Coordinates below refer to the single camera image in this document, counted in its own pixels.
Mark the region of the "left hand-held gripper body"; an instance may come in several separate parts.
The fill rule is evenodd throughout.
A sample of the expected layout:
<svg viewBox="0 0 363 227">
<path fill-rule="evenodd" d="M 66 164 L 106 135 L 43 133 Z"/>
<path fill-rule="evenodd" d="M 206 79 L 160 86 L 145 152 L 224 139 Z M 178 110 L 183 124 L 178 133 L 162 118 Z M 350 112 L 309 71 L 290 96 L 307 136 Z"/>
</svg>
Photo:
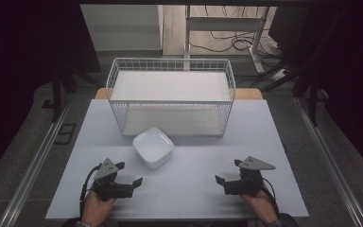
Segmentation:
<svg viewBox="0 0 363 227">
<path fill-rule="evenodd" d="M 107 158 L 95 174 L 92 189 L 102 201 L 132 197 L 134 190 L 132 184 L 121 184 L 115 181 L 118 171 L 121 170 L 115 165 Z"/>
</svg>

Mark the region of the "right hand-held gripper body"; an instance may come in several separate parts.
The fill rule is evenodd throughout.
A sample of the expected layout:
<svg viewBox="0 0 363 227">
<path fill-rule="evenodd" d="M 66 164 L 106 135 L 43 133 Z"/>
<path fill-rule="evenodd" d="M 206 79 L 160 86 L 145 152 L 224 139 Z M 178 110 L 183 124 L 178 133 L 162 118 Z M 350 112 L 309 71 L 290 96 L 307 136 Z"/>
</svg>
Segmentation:
<svg viewBox="0 0 363 227">
<path fill-rule="evenodd" d="M 237 181 L 225 182 L 224 191 L 226 195 L 243 195 L 247 194 L 255 197 L 263 188 L 262 170 L 273 170 L 275 166 L 249 156 L 239 168 L 240 179 Z"/>
</svg>

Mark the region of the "white square dish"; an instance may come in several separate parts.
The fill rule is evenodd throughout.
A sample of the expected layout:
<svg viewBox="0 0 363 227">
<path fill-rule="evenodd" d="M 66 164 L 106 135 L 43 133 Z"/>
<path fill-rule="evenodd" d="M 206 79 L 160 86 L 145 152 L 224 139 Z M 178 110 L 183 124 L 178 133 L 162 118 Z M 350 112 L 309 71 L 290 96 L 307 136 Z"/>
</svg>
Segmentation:
<svg viewBox="0 0 363 227">
<path fill-rule="evenodd" d="M 173 142 L 158 128 L 137 135 L 132 144 L 141 160 L 151 169 L 158 168 L 172 156 Z"/>
</svg>

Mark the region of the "white wire basket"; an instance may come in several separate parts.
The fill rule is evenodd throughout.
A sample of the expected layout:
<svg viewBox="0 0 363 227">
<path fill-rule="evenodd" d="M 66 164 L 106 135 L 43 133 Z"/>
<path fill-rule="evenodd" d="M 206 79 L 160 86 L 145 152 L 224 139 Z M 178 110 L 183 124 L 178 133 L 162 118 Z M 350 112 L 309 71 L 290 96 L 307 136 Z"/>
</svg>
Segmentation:
<svg viewBox="0 0 363 227">
<path fill-rule="evenodd" d="M 150 128 L 167 135 L 221 136 L 235 98 L 225 59 L 117 58 L 106 96 L 125 136 Z"/>
</svg>

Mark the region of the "person's right hand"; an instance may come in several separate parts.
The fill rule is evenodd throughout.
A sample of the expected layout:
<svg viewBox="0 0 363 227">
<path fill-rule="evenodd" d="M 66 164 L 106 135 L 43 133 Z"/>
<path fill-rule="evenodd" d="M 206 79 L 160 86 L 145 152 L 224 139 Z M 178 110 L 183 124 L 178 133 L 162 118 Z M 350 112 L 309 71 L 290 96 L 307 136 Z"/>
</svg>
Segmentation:
<svg viewBox="0 0 363 227">
<path fill-rule="evenodd" d="M 265 192 L 260 191 L 255 197 L 243 194 L 240 195 L 240 199 L 251 207 L 254 214 L 266 226 L 270 226 L 279 220 L 272 206 L 271 200 Z"/>
</svg>

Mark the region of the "person's left hand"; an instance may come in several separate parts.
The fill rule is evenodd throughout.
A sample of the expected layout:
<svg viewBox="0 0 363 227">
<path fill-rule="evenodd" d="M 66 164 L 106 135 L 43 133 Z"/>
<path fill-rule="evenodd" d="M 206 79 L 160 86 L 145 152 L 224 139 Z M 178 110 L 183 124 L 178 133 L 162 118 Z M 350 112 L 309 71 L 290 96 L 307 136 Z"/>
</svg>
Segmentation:
<svg viewBox="0 0 363 227">
<path fill-rule="evenodd" d="M 94 190 L 90 190 L 84 200 L 81 221 L 99 227 L 109 216 L 116 199 L 102 201 Z"/>
</svg>

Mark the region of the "wooden table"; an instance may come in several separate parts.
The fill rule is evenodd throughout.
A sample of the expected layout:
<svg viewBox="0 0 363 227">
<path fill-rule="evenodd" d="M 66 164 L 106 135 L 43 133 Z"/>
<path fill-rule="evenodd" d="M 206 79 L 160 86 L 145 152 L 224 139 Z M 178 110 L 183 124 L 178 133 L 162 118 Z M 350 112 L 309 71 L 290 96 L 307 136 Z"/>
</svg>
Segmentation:
<svg viewBox="0 0 363 227">
<path fill-rule="evenodd" d="M 95 99 L 106 99 L 106 88 L 100 88 L 95 95 Z M 236 88 L 236 100 L 262 100 L 263 96 L 260 90 L 256 88 Z"/>
</svg>

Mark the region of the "black metal stand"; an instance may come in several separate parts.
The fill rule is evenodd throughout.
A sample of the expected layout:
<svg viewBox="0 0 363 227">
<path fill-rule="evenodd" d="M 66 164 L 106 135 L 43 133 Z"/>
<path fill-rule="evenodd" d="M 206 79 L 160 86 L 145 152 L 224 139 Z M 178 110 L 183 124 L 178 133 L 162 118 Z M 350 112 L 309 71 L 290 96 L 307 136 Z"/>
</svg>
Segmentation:
<svg viewBox="0 0 363 227">
<path fill-rule="evenodd" d="M 294 96 L 304 96 L 308 93 L 307 113 L 314 127 L 317 127 L 317 104 L 319 102 L 319 75 L 314 72 L 304 72 L 299 75 L 299 78 L 292 89 Z"/>
<path fill-rule="evenodd" d="M 104 84 L 88 73 L 85 73 L 76 67 L 67 66 L 64 68 L 56 69 L 52 75 L 52 98 L 47 99 L 42 108 L 52 109 L 53 117 L 52 122 L 59 121 L 60 115 L 64 109 L 61 104 L 61 89 L 64 89 L 66 93 L 73 94 L 78 90 L 78 86 L 74 79 L 74 76 L 78 76 L 87 82 L 93 84 L 97 88 L 103 88 Z"/>
</svg>

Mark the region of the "white power strip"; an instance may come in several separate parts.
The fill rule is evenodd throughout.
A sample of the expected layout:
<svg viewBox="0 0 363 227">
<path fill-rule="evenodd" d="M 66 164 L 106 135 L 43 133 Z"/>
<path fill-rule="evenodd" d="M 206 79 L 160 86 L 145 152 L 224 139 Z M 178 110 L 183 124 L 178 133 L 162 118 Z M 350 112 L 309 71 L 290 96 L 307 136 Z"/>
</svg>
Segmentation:
<svg viewBox="0 0 363 227">
<path fill-rule="evenodd" d="M 287 74 L 288 74 L 288 71 L 286 69 L 280 69 L 271 79 L 276 81 L 276 80 L 283 78 Z"/>
</svg>

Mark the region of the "white cabinet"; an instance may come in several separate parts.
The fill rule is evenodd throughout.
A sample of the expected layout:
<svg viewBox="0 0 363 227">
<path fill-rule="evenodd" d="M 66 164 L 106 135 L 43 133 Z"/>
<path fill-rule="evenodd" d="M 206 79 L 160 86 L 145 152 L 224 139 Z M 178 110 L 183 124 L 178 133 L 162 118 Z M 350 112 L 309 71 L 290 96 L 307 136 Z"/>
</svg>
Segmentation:
<svg viewBox="0 0 363 227">
<path fill-rule="evenodd" d="M 163 53 L 162 5 L 80 6 L 98 52 Z"/>
</svg>

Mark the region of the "black curtain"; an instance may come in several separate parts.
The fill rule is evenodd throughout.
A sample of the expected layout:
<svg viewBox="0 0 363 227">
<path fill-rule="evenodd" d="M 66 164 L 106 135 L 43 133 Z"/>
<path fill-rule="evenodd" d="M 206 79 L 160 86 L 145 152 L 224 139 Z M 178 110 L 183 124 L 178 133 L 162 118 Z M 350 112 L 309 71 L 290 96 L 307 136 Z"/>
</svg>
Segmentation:
<svg viewBox="0 0 363 227">
<path fill-rule="evenodd" d="M 278 7 L 269 35 L 300 66 L 330 25 L 331 8 Z M 363 157 L 363 0 L 346 0 L 343 17 L 320 56 L 325 108 Z"/>
<path fill-rule="evenodd" d="M 59 76 L 100 70 L 82 0 L 0 0 L 0 158 L 32 106 L 35 90 Z"/>
</svg>

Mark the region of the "black floor frame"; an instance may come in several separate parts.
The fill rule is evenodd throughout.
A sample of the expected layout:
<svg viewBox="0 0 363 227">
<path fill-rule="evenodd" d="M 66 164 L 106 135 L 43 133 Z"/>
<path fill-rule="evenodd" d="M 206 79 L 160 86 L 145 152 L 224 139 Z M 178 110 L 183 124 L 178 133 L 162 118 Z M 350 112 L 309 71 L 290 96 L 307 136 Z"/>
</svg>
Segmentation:
<svg viewBox="0 0 363 227">
<path fill-rule="evenodd" d="M 66 123 L 60 126 L 60 130 L 54 140 L 55 145 L 69 145 L 76 130 L 76 123 Z"/>
</svg>

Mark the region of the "aluminium rail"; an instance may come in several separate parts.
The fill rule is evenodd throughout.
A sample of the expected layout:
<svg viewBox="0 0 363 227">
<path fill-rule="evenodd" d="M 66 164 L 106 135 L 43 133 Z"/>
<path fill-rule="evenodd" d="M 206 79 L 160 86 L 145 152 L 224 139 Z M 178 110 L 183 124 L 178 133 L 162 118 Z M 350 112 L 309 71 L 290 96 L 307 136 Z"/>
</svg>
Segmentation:
<svg viewBox="0 0 363 227">
<path fill-rule="evenodd" d="M 301 98 L 294 97 L 294 102 L 301 113 L 304 124 L 308 128 L 309 133 L 315 141 L 315 144 L 320 152 L 320 156 L 322 157 L 325 166 L 335 184 L 338 194 L 346 206 L 354 226 L 363 227 L 363 209 L 356 198 L 353 189 L 349 186 L 340 168 L 338 167 L 331 150 L 329 149 L 319 130 L 319 127 L 312 122 L 309 116 L 309 110 L 305 105 L 305 101 Z"/>
<path fill-rule="evenodd" d="M 5 212 L 0 218 L 0 227 L 14 227 L 21 211 L 26 203 L 31 189 L 36 182 L 38 175 L 40 174 L 43 164 L 47 158 L 47 155 L 52 148 L 55 138 L 58 135 L 61 125 L 68 114 L 70 105 L 73 101 L 73 95 L 67 94 L 64 96 L 61 112 L 57 120 L 50 125 L 50 128 L 44 137 L 41 145 L 34 154 L 26 173 L 22 180 L 19 182 L 12 198 L 6 207 Z"/>
</svg>

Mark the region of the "white metal desk frame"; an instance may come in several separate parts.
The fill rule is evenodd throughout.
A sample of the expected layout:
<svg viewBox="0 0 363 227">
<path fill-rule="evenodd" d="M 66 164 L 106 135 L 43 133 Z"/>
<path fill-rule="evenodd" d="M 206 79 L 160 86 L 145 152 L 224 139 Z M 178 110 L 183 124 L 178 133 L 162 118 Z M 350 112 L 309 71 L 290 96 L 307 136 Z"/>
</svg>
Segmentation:
<svg viewBox="0 0 363 227">
<path fill-rule="evenodd" d="M 185 41 L 183 57 L 190 58 L 190 33 L 192 31 L 225 31 L 253 33 L 253 41 L 249 45 L 249 52 L 258 74 L 264 74 L 265 70 L 260 61 L 258 46 L 267 22 L 270 7 L 265 7 L 260 17 L 214 17 L 191 15 L 191 7 L 185 7 Z"/>
</svg>

